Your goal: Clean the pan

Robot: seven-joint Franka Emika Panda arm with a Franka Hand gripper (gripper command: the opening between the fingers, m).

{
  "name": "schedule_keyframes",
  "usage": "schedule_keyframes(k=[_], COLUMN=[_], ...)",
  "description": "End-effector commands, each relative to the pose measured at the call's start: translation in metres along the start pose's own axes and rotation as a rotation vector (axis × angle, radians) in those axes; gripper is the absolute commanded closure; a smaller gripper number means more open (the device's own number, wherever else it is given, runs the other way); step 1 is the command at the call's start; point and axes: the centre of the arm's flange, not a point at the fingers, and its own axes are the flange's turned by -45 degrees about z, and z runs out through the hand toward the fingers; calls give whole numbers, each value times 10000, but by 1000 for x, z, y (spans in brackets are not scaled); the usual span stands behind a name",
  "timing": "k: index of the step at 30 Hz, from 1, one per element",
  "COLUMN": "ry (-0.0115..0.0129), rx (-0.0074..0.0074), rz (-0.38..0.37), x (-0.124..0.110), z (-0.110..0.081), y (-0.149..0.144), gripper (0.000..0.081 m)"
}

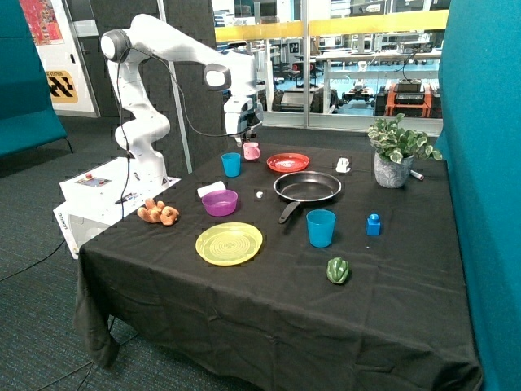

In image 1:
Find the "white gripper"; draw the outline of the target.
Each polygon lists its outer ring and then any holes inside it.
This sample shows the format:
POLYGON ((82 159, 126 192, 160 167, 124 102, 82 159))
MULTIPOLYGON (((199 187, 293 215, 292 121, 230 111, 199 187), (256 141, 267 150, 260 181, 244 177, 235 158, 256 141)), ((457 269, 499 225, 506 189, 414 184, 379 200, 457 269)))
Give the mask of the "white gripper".
POLYGON ((224 105, 225 131, 229 136, 246 136, 264 120, 263 107, 252 96, 231 96, 224 105))

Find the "blue cup near arm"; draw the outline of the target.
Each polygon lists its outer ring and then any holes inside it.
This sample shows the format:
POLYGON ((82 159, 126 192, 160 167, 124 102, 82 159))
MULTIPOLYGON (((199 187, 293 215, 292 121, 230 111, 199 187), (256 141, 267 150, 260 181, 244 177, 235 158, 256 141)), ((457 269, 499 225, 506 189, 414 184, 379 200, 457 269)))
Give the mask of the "blue cup near arm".
POLYGON ((228 178, 236 178, 241 173, 241 155, 237 152, 228 152, 221 156, 224 173, 228 178))

